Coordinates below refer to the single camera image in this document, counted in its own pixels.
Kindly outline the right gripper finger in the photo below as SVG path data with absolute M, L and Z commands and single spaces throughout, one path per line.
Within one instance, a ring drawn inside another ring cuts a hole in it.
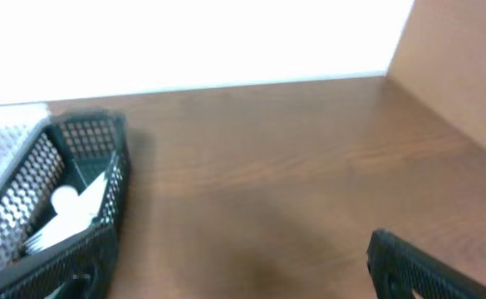
M 367 268 L 379 299 L 486 298 L 485 285 L 386 229 L 371 234 Z

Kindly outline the white plastic fork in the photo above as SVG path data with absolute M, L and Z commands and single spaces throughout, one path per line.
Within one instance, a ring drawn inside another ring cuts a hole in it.
M 105 172 L 94 179 L 86 189 L 79 194 L 79 199 L 74 206 L 72 213 L 65 214 L 73 218 L 85 217 L 90 215 L 92 220 L 98 215 L 104 192 L 108 183 Z
M 91 222 L 90 215 L 79 218 L 57 215 L 23 244 L 25 253 L 32 255 L 52 247 L 86 230 Z

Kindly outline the white plastic spoon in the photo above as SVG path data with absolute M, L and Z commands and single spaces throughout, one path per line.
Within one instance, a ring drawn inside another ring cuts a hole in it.
M 72 213 L 79 199 L 77 190 L 70 185 L 62 185 L 55 189 L 51 195 L 51 204 L 57 215 Z

